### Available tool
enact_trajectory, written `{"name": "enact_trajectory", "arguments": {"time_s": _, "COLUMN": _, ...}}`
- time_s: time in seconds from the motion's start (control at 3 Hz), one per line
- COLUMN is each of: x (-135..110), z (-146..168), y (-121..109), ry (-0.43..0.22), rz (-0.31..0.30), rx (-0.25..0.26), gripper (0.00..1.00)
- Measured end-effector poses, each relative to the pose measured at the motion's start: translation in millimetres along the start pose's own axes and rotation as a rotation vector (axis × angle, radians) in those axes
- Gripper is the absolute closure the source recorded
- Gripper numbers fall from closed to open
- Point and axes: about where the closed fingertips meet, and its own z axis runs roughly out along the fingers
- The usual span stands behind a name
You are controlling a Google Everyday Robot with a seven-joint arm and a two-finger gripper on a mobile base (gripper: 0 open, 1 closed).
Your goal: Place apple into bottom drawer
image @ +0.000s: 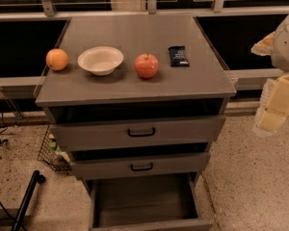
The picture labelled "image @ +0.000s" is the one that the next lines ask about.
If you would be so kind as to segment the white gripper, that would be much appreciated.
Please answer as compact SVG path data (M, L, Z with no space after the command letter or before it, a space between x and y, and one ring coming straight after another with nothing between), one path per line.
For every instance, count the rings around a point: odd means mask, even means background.
M277 26L276 33L258 41L250 50L258 56L270 56L272 65L289 72L289 14ZM252 131L265 138L273 135L289 116L289 73L265 83Z

